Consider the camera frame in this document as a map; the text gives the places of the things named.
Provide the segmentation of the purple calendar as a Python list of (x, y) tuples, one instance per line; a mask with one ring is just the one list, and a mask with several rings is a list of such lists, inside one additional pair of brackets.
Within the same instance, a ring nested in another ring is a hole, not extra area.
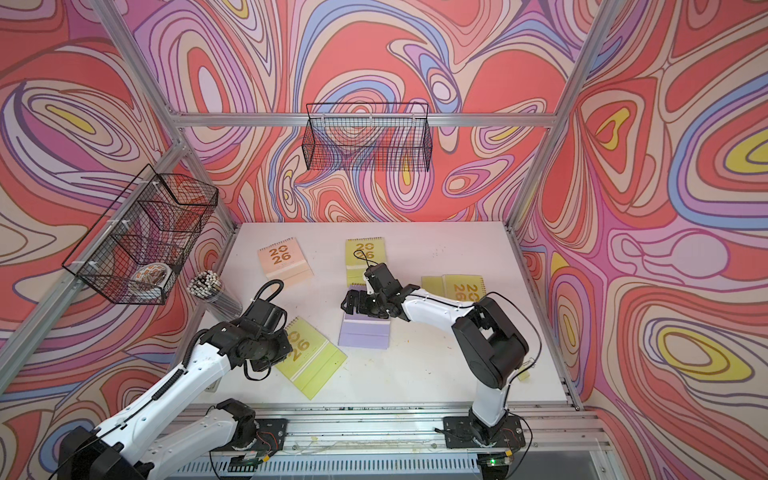
[(366, 288), (351, 286), (341, 304), (344, 312), (338, 345), (349, 348), (385, 350), (389, 347), (391, 321), (368, 315), (364, 305)]

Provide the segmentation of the pink 2026 calendar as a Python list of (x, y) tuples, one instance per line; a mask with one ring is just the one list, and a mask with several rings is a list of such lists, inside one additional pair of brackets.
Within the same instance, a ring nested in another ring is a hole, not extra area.
[(295, 237), (259, 249), (258, 259), (268, 280), (279, 279), (286, 286), (298, 284), (314, 276)]

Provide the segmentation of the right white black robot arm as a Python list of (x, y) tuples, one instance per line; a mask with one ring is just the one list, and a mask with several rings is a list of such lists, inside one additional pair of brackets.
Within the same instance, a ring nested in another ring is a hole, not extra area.
[(347, 291), (340, 308), (347, 314), (398, 318), (452, 333), (478, 381), (467, 415), (470, 428), (476, 438), (486, 441), (503, 428), (511, 381), (530, 347), (495, 300), (487, 296), (469, 302), (452, 300), (418, 285), (402, 285), (386, 264), (377, 263), (365, 270), (362, 289)]

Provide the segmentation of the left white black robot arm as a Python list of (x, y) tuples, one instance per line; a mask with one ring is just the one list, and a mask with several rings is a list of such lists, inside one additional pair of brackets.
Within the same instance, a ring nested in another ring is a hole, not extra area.
[(286, 311), (255, 299), (232, 322), (199, 331), (180, 364), (142, 394), (92, 429), (77, 427), (61, 441), (54, 479), (165, 479), (217, 448), (248, 451), (281, 444), (263, 431), (254, 410), (226, 399), (202, 418), (166, 434), (165, 429), (206, 388), (235, 369), (248, 380), (269, 374), (292, 350)]

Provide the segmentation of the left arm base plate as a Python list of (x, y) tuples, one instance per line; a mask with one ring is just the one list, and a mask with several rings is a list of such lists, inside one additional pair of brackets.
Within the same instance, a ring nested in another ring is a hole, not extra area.
[(213, 449), (213, 452), (274, 454), (284, 448), (288, 423), (287, 418), (256, 418), (253, 427), (237, 427), (235, 439)]

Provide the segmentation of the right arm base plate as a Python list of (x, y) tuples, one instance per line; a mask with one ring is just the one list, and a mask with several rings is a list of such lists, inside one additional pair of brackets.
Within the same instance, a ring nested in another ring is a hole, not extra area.
[(521, 418), (505, 414), (494, 425), (487, 426), (473, 414), (448, 416), (436, 431), (444, 436), (448, 449), (503, 448), (516, 452), (526, 446)]

